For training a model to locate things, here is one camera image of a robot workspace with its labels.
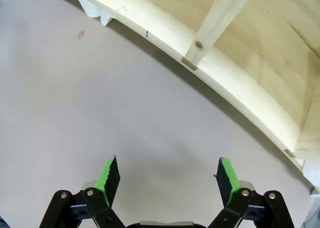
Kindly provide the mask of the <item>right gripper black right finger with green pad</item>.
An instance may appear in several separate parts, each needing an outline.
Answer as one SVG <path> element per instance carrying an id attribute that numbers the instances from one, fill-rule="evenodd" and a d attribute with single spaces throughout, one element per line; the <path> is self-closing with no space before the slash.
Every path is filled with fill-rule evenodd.
<path id="1" fill-rule="evenodd" d="M 230 159 L 219 159 L 215 178 L 223 209 L 209 227 L 238 227 L 243 220 L 252 221 L 256 227 L 294 227 L 282 194 L 268 190 L 260 195 L 242 186 Z"/>

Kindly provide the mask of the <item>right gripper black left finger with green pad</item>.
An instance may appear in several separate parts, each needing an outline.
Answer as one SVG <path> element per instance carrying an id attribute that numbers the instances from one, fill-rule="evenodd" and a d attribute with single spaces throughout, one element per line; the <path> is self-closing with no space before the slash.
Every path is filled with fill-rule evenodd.
<path id="1" fill-rule="evenodd" d="M 125 227 L 112 210 L 119 182 L 117 158 L 109 158 L 93 187 L 77 194 L 55 192 L 40 227 L 79 227 L 84 219 L 92 219 L 97 227 Z"/>

